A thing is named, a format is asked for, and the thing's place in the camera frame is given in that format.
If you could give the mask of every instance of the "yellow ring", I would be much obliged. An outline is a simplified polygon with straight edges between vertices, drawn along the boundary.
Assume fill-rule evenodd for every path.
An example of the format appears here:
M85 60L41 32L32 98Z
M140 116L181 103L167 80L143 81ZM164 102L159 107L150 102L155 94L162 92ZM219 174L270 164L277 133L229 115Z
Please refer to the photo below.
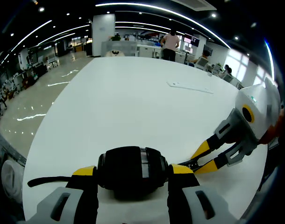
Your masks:
M245 108L245 109L248 110L248 112L249 112L249 114L251 116L251 122L250 123L254 123L255 117L254 117L254 114L253 114L252 110L250 109L250 107L247 106L246 104L244 104L242 108Z

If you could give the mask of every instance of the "black ceiling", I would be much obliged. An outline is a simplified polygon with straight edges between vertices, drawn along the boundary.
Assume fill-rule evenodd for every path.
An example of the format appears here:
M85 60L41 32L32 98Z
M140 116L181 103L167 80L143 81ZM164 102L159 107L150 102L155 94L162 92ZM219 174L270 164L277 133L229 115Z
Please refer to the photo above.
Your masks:
M175 27L180 32L192 35L199 34L190 28L193 27L212 38L215 43L224 46L217 38L194 23L164 11L137 6L95 7L95 4L107 2L130 1L78 0L70 3L59 0L38 0L37 5L32 0L8 0L0 2L0 52L3 52L0 54L0 62L23 37L49 20L52 20L52 22L33 33L13 53L19 52L23 45L31 47L57 33L87 25L88 19L93 20L94 15L105 14L107 11L116 14L116 21L144 22L168 28ZM169 0L136 1L136 3L167 8L198 21L215 32L232 48L243 53L250 53L251 56L260 56L262 60L258 63L263 63L262 66L269 69L268 55L264 45L264 32L260 28L260 21L264 18L256 17L256 10L264 9L265 1L260 0L254 3L254 1L250 0L227 0L226 2L225 0L207 0L207 2L217 8L217 11L197 12ZM42 13L38 12L39 7L44 7L45 11ZM217 14L216 18L211 17L212 12ZM254 22L257 22L257 26L251 28L250 26ZM119 26L125 25L132 26L130 24L119 24ZM166 31L161 28L146 27ZM90 26L77 29L74 31L75 35L79 36L91 33L90 31L86 32L87 29L91 30ZM235 36L239 36L239 41L234 40Z

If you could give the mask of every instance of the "black pants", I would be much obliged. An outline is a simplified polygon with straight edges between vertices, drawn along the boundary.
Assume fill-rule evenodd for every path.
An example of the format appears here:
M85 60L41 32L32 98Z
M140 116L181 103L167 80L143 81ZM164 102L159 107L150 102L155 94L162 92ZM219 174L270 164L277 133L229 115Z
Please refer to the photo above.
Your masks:
M163 59L167 61L175 61L176 52L170 49L163 50Z

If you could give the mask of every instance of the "white pillar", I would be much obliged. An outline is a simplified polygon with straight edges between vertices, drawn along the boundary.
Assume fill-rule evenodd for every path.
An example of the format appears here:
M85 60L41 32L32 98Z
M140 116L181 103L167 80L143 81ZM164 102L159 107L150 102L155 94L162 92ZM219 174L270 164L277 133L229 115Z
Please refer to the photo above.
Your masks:
M207 42L207 39L201 35L194 35L196 38L199 38L199 46L196 48L196 51L194 52L195 58L199 58L203 54L204 45Z
M93 18L93 56L101 55L101 44L115 32L115 15L96 15Z
M18 54L18 60L19 60L19 65L21 70L27 69L27 59L26 57L29 55L28 49L25 48L23 49L19 54Z

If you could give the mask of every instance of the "person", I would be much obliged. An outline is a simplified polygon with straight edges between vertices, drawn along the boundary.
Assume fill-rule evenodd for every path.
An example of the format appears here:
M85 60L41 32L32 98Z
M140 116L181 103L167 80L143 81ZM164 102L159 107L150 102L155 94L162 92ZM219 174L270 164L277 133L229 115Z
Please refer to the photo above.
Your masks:
M203 58L205 58L205 59L208 59L209 56L210 56L210 52L209 52L208 50L204 50L201 57L203 57ZM194 64L195 64L201 57L199 57L198 59L189 61L189 62L188 62L188 65L194 67Z
M210 52L208 50L204 50L201 57L203 57L205 59L208 59L209 56L210 56ZM191 63L196 63L201 57L199 57L198 59L192 60L190 62Z
M176 50L179 46L179 38L176 35L176 30L171 29L169 34L166 34L163 39L161 40L160 44L164 44L164 51L163 51L163 59L167 61L175 61L176 57Z
M232 69L226 64L225 65L225 70L223 73L228 73L229 75L232 75Z

